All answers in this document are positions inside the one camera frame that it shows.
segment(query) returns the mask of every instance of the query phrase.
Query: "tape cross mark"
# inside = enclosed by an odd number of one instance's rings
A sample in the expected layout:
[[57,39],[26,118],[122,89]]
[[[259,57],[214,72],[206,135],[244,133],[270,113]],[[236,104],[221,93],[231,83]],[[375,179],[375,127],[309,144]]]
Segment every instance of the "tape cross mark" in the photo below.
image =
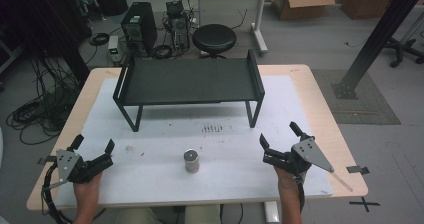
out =
[[346,169],[349,173],[360,172],[361,175],[370,173],[370,171],[368,170],[368,167],[351,166],[351,167],[346,167]]
[[381,206],[379,203],[377,202],[366,202],[364,197],[361,197],[362,202],[349,202],[350,205],[364,205],[365,206],[365,210],[367,212],[370,212],[370,209],[368,208],[368,206]]

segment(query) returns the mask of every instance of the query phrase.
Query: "black equipment box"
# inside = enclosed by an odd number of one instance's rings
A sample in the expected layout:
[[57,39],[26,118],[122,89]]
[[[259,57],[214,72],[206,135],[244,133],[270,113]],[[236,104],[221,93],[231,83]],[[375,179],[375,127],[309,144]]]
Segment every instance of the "black equipment box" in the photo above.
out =
[[158,36],[152,5],[134,2],[121,22],[128,45],[135,45],[142,56],[150,57]]

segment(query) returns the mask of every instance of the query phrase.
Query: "black stool seat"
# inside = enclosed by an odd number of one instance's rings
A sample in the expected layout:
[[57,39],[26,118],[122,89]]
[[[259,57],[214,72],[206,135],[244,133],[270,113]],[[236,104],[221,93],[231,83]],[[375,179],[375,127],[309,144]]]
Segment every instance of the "black stool seat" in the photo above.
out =
[[209,24],[199,27],[193,34],[193,44],[212,58],[225,58],[219,54],[230,50],[236,44],[236,34],[229,27]]

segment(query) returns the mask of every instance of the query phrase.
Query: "metal can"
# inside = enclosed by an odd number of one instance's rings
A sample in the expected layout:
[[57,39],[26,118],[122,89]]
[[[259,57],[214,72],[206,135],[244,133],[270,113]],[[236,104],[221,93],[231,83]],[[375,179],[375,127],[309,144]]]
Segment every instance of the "metal can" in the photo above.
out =
[[184,152],[184,161],[186,170],[190,173],[196,173],[199,170],[199,155],[193,149]]

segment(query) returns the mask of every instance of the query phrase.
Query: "forearm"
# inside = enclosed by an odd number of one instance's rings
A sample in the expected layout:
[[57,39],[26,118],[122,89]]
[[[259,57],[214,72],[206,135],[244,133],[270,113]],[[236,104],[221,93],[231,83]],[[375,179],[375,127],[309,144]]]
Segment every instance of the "forearm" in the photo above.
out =
[[302,216],[300,212],[299,189],[292,180],[285,180],[284,182],[284,184],[281,181],[278,182],[283,216],[282,223],[300,224],[302,223]]
[[96,215],[99,202],[99,183],[101,173],[88,183],[74,183],[77,199],[77,215],[74,224],[91,224]]
[[282,211],[282,223],[283,224],[301,224],[302,217],[300,213],[300,201],[299,196],[291,198],[286,196],[286,193],[280,194],[281,198],[281,211]]

